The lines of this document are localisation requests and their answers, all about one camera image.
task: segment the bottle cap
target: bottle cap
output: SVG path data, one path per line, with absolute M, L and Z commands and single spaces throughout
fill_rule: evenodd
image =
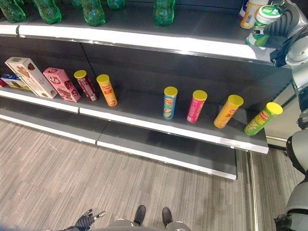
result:
M 207 93 L 204 90 L 195 90 L 192 95 L 196 100 L 199 101 L 207 99 Z
M 280 8 L 277 6 L 272 6 L 272 5 L 261 6 L 256 16 L 256 19 L 260 23 L 268 25 L 276 21 L 278 18 L 280 18 L 280 14 L 281 14 Z
M 75 78 L 84 78 L 87 75 L 85 70 L 79 70 L 74 73 Z
M 232 103 L 236 106 L 241 106 L 244 103 L 244 100 L 239 95 L 229 95 L 228 102 L 230 102 L 230 103 Z
M 266 104 L 266 109 L 274 115 L 280 115 L 283 112 L 283 108 L 274 102 L 270 102 Z
M 97 76 L 96 81 L 100 83 L 109 82 L 109 75 L 106 74 L 99 75 Z
M 256 5 L 267 5 L 269 3 L 269 0 L 249 0 L 249 3 Z
M 175 87 L 166 87 L 164 93 L 166 96 L 175 97 L 178 94 L 178 89 Z

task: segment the gray floor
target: gray floor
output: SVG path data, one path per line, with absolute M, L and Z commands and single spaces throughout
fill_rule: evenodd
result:
M 99 228 L 133 219 L 140 204 L 147 206 L 145 226 L 162 228 L 165 206 L 194 231 L 248 231 L 254 225 L 245 152 L 237 152 L 238 180 L 227 180 L 3 120 L 0 131 L 2 228 L 64 229 L 89 208 L 106 210 L 92 226 Z M 252 163 L 259 230 L 270 230 L 303 177 L 280 151 L 254 154 Z

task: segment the shelf edge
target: shelf edge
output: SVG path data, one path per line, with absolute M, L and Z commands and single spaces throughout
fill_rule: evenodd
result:
M 65 41 L 86 42 L 130 47 L 151 48 L 173 53 L 198 56 L 222 56 L 248 62 L 270 63 L 272 48 L 249 46 L 228 42 L 211 41 L 189 37 L 161 36 L 123 31 L 103 30 L 94 28 L 62 27 L 62 26 L 30 26 L 20 25 L 21 38 L 43 38 Z
M 111 143 L 105 143 L 105 142 L 102 142 L 102 141 L 97 141 L 97 145 L 102 146 L 102 147 L 106 147 L 106 148 L 119 150 L 119 151 L 126 152 L 126 153 L 129 153 L 129 154 L 135 154 L 135 155 L 143 156 L 143 157 L 146 157 L 146 158 L 158 160 L 160 162 L 169 163 L 169 164 L 173 164 L 173 165 L 197 170 L 197 171 L 200 171 L 200 172 L 207 173 L 209 175 L 220 176 L 220 177 L 228 178 L 228 179 L 231 179 L 231 180 L 236 179 L 236 175 L 233 175 L 233 174 L 213 170 L 213 169 L 198 166 L 198 165 L 185 163 L 185 162 L 182 162 L 182 161 L 179 161 L 179 160 L 175 160 L 175 159 L 171 159 L 171 158 L 167 158 L 167 157 L 164 157 L 164 156 L 159 156 L 159 155 L 155 155 L 155 154 L 151 154 L 151 153 L 142 152 L 142 151 L 138 151 L 138 150 L 123 147 L 123 146 L 118 146 L 118 145 L 111 144 Z
M 14 122 L 14 123 L 21 124 L 21 125 L 31 127 L 31 128 L 35 128 L 35 129 L 38 129 L 38 130 L 47 131 L 47 132 L 57 134 L 57 135 L 60 135 L 60 136 L 69 137 L 69 138 L 74 139 L 74 140 L 84 141 L 84 142 L 91 143 L 91 144 L 96 143 L 96 140 L 93 140 L 93 139 L 90 139 L 90 138 L 78 136 L 78 135 L 75 135 L 75 134 L 72 134 L 72 133 L 69 133 L 69 132 L 60 131 L 60 130 L 56 130 L 56 129 L 53 129 L 53 128 L 48 128 L 48 127 L 38 125 L 38 124 L 33 124 L 33 123 L 30 123 L 30 122 L 23 121 L 21 119 L 16 119 L 16 118 L 6 116 L 6 115 L 0 114 L 0 119 L 8 120 L 10 122 Z
M 10 99 L 16 99 L 16 100 L 20 100 L 24 102 L 39 104 L 39 105 L 43 105 L 47 107 L 52 107 L 52 108 L 60 109 L 63 111 L 73 112 L 73 113 L 78 113 L 78 110 L 79 110 L 79 107 L 76 107 L 76 106 L 70 106 L 70 105 L 63 104 L 63 103 L 57 103 L 53 101 L 48 101 L 48 100 L 30 97 L 26 95 L 21 95 L 17 93 L 7 92 L 3 90 L 0 90 L 0 96 L 10 98 Z
M 94 111 L 94 110 L 86 109 L 82 107 L 80 107 L 79 112 L 84 115 L 103 118 L 109 121 L 117 121 L 117 122 L 121 122 L 125 124 L 135 125 L 135 126 L 142 127 L 142 128 L 149 128 L 152 130 L 166 132 L 167 134 L 181 135 L 184 137 L 190 137 L 190 138 L 194 138 L 198 140 L 208 141 L 214 144 L 221 144 L 221 145 L 229 146 L 230 148 L 236 147 L 242 150 L 250 150 L 250 151 L 264 153 L 264 154 L 267 154 L 269 151 L 268 147 L 254 145 L 251 143 L 237 141 L 237 140 L 231 140 L 231 139 L 213 136 L 209 134 L 204 134 L 200 132 L 189 131 L 189 130 L 185 130 L 181 128 L 175 128 L 172 126 L 157 124 L 157 123 L 148 122 L 144 120 L 129 118 L 129 117 L 121 116 L 121 115 L 119 116 L 119 115 L 114 115 L 111 113 Z
M 0 36 L 16 37 L 18 25 L 0 25 Z

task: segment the shelving unit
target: shelving unit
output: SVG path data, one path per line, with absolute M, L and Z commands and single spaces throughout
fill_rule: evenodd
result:
M 233 149 L 0 97 L 0 119 L 78 141 L 236 179 Z
M 1 60 L 34 57 L 41 71 L 51 65 L 65 69 L 70 78 L 77 68 L 86 69 L 93 84 L 102 71 L 110 73 L 118 99 L 112 108 L 102 95 L 94 103 L 84 94 L 78 103 L 70 103 L 59 95 L 47 99 L 5 87 L 0 88 L 0 118 L 235 179 L 234 149 L 268 152 L 263 130 L 250 137 L 243 128 L 264 101 L 272 100 L 283 89 L 291 71 L 270 66 L 269 54 L 279 39 L 270 38 L 267 48 L 249 46 L 245 44 L 249 31 L 239 27 L 240 20 L 234 14 L 188 10 L 194 7 L 178 8 L 174 23 L 168 27 L 154 25 L 153 6 L 145 2 L 128 3 L 123 11 L 105 7 L 106 24 L 99 27 L 88 26 L 81 10 L 71 4 L 60 6 L 62 22 L 54 25 L 43 23 L 33 7 L 31 16 L 22 23 L 12 25 L 0 19 L 0 36 L 14 37 L 5 40 L 7 47 L 0 43 Z M 37 42 L 37 48 L 30 40 Z M 138 78 L 151 87 L 139 87 Z M 174 118 L 165 120 L 162 89 L 173 83 L 178 83 L 181 95 Z M 198 87 L 206 89 L 211 99 L 198 122 L 190 124 L 186 121 L 190 92 Z M 224 129 L 218 129 L 213 121 L 228 94 L 240 94 L 247 102 Z

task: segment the green chip can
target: green chip can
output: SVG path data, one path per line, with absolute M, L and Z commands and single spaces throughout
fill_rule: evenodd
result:
M 253 118 L 244 128 L 244 132 L 249 136 L 256 135 L 270 121 L 283 112 L 283 108 L 277 103 L 267 103 L 266 107 Z

